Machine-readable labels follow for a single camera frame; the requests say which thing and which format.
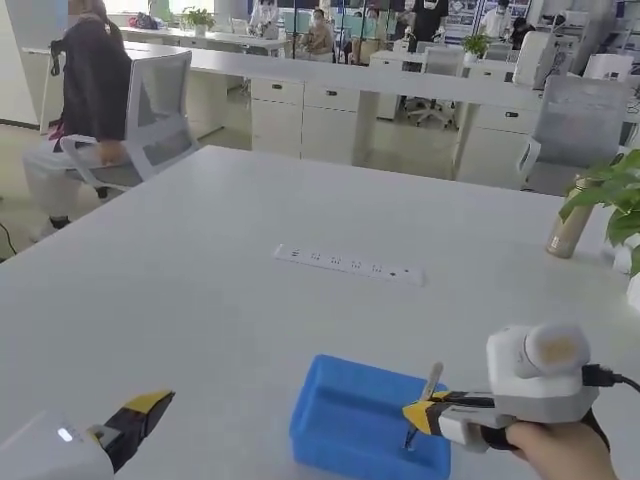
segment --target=led light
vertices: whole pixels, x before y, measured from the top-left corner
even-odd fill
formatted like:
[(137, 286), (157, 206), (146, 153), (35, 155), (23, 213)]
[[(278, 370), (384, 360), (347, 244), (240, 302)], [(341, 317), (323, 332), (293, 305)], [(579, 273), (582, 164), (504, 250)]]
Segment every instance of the led light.
[(58, 435), (65, 442), (71, 442), (73, 440), (73, 437), (66, 428), (61, 428), (60, 430), (58, 430)]

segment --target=window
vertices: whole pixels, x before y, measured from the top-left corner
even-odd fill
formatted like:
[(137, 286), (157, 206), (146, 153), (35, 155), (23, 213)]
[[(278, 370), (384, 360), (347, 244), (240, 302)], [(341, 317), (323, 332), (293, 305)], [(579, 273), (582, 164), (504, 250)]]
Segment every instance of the window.
[(213, 12), (213, 0), (169, 0), (169, 7), (173, 13), (182, 13), (185, 8), (206, 8)]
[(146, 12), (149, 10), (148, 0), (105, 0), (107, 12)]
[[(168, 2), (173, 13), (182, 13), (188, 7), (206, 8), (213, 12), (214, 0), (168, 0)], [(104, 3), (109, 13), (149, 11), (148, 0), (105, 0)]]

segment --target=white pants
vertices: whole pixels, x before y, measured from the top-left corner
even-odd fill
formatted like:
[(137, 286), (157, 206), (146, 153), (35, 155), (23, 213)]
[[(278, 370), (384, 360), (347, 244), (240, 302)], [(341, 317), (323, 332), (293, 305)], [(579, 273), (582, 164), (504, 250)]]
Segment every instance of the white pants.
[[(76, 207), (82, 182), (67, 175), (74, 169), (69, 155), (54, 153), (56, 141), (43, 142), (22, 157), (27, 185), (33, 200), (49, 217), (68, 217)], [(100, 168), (95, 147), (81, 149), (80, 155), (89, 168)]]

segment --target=desk drawer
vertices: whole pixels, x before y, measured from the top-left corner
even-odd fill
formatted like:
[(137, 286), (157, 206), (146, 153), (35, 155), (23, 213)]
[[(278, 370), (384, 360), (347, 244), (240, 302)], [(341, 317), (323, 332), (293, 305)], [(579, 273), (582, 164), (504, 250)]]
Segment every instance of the desk drawer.
[(251, 98), (270, 102), (302, 105), (304, 85), (302, 83), (275, 80), (251, 80)]
[(184, 48), (207, 48), (206, 38), (181, 38), (180, 46)]
[(304, 89), (304, 106), (328, 108), (343, 112), (357, 112), (360, 103), (358, 90), (323, 88), (307, 85)]
[(474, 128), (532, 134), (539, 112), (482, 105), (473, 123)]
[(478, 80), (495, 80), (496, 82), (504, 82), (507, 74), (490, 68), (473, 67), (469, 69), (469, 78)]
[(397, 72), (401, 72), (404, 66), (404, 62), (402, 60), (383, 60), (381, 58), (372, 58), (369, 66), (375, 68), (386, 68), (387, 70), (395, 70)]

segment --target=chair armrest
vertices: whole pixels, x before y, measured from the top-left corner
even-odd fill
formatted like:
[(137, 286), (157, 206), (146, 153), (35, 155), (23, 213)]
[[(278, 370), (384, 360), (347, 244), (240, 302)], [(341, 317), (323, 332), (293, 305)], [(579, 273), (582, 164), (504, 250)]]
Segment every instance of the chair armrest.
[(541, 149), (542, 145), (540, 145), (540, 143), (535, 141), (533, 138), (529, 138), (529, 140), (527, 140), (522, 158), (516, 165), (518, 175), (520, 176), (520, 183), (522, 185), (526, 183), (527, 177), (531, 173), (531, 170), (533, 170), (533, 166), (538, 161)]
[(82, 161), (82, 157), (78, 152), (76, 143), (84, 143), (89, 145), (97, 145), (98, 140), (93, 137), (85, 137), (84, 135), (69, 135), (68, 137), (62, 137), (60, 139), (60, 148), (62, 151), (69, 155), (73, 162), (74, 168), (78, 171), (80, 176), (86, 183), (92, 186), (99, 186), (100, 181), (91, 173), (91, 169), (87, 167)]

